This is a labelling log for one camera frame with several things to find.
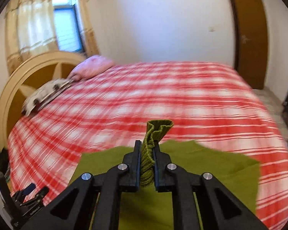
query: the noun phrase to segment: blue window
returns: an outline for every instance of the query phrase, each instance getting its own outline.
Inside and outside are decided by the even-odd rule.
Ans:
[[[59,50],[83,53],[73,0],[52,0]]]

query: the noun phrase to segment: brown curtain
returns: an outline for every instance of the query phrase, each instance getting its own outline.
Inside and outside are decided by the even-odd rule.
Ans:
[[[90,22],[87,2],[88,0],[76,0],[75,7],[82,43],[87,56],[90,57],[99,54],[99,49]]]
[[[58,50],[52,0],[10,0],[5,21],[10,74],[30,57]]]

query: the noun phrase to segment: tiled floor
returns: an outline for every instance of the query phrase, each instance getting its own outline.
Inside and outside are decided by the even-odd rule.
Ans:
[[[281,134],[283,135],[283,138],[288,139],[288,129],[281,117],[283,109],[282,105],[278,101],[276,101],[266,90],[253,90],[253,91],[258,96],[258,98],[263,102],[263,104],[266,106],[266,108],[272,115]]]

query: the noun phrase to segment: plaid bedspread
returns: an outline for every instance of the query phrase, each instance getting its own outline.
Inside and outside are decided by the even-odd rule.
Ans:
[[[34,192],[48,186],[48,204],[67,186],[82,152],[133,147],[152,119],[174,122],[162,141],[196,140],[260,161],[257,216],[273,230],[286,223],[286,143],[250,87],[218,63],[117,66],[76,83],[12,130],[8,145],[14,190],[31,182]]]

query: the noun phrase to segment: door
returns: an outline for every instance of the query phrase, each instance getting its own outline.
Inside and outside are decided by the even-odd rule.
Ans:
[[[262,0],[231,0],[236,34],[235,69],[253,88],[263,89],[268,32]]]

